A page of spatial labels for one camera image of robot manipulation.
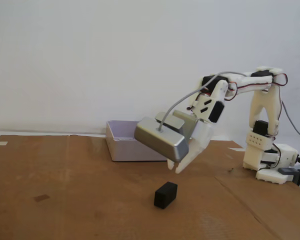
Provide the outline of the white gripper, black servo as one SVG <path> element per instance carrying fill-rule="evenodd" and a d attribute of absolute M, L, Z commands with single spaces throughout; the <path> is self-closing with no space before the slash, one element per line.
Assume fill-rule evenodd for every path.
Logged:
<path fill-rule="evenodd" d="M 196 126 L 192 133 L 192 140 L 189 143 L 189 152 L 177 164 L 167 159 L 167 167 L 169 170 L 174 170 L 175 173 L 181 173 L 200 153 L 202 153 L 209 145 L 214 134 L 214 128 L 217 124 L 223 110 L 225 101 L 220 97 L 211 97 L 204 94 L 199 94 L 196 100 L 192 103 L 191 111 L 197 119 Z"/>

